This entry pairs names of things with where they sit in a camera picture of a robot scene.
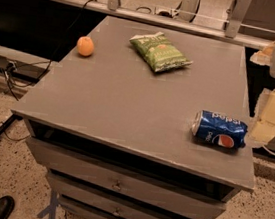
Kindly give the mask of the green chip bag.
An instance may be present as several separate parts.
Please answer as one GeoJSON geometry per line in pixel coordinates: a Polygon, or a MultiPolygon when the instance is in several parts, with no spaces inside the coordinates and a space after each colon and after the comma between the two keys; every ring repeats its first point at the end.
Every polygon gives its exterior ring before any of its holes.
{"type": "Polygon", "coordinates": [[[192,64],[163,32],[136,35],[129,42],[155,73],[179,69],[192,64]]]}

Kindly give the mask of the orange fruit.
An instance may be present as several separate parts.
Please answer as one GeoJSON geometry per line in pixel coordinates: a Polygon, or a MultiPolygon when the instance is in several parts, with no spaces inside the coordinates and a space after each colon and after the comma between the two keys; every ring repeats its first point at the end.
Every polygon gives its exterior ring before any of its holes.
{"type": "Polygon", "coordinates": [[[80,37],[77,41],[78,53],[81,56],[90,56],[94,53],[94,43],[88,36],[80,37]]]}

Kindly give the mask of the top drawer with knob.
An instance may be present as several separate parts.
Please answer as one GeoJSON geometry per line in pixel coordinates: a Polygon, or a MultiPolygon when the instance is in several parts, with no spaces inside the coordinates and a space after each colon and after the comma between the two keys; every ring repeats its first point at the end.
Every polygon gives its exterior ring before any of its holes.
{"type": "Polygon", "coordinates": [[[226,205],[89,156],[31,137],[27,146],[35,160],[66,175],[101,186],[119,195],[192,219],[216,219],[226,205]]]}

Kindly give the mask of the middle drawer with knob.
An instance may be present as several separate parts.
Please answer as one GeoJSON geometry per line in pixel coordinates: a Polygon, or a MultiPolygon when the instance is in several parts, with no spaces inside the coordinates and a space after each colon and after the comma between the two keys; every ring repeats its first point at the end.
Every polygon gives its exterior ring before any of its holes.
{"type": "Polygon", "coordinates": [[[100,209],[115,218],[123,219],[174,219],[161,215],[132,202],[119,199],[115,196],[103,193],[87,185],[72,181],[57,174],[46,174],[47,181],[53,190],[62,194],[71,201],[84,203],[88,207],[100,209]]]}

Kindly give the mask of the blue pepsi can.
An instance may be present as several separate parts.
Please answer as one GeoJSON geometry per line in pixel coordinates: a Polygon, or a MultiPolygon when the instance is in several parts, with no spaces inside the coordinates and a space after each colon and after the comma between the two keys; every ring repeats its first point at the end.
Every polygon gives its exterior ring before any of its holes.
{"type": "Polygon", "coordinates": [[[207,110],[199,111],[191,129],[195,137],[212,145],[219,145],[227,149],[246,146],[244,140],[246,132],[248,132],[247,124],[220,113],[207,110]]]}

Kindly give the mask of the grey drawer cabinet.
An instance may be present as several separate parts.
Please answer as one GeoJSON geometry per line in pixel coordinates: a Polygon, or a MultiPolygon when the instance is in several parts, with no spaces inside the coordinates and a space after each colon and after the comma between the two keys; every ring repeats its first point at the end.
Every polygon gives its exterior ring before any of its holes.
{"type": "MultiPolygon", "coordinates": [[[[198,140],[191,128],[202,110],[248,121],[245,51],[172,30],[167,37],[192,64],[155,74],[129,42],[151,33],[150,25],[104,19],[92,30],[95,52],[90,58],[69,53],[12,110],[27,124],[29,139],[226,205],[236,193],[253,189],[252,152],[198,140]]],[[[46,169],[169,218],[192,219],[46,169]]]]}

